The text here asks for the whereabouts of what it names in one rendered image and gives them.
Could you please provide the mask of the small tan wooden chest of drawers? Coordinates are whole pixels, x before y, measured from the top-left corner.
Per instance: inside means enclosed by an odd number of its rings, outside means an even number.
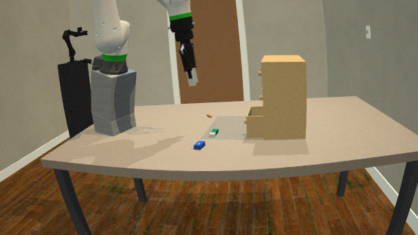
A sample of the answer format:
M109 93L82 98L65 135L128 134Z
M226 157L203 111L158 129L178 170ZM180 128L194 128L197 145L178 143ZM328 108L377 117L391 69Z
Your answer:
M295 56L276 56L281 60L264 56L269 60L263 58L261 61L263 140L306 138L306 62Z

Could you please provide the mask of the green and white eraser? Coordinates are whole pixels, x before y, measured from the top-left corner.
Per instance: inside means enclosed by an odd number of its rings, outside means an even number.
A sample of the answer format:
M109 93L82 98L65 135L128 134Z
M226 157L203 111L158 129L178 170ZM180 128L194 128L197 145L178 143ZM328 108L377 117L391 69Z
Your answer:
M217 133L219 132L219 129L213 129L211 132L210 132L210 134L209 134L209 136L210 137L215 137L216 135L217 135Z

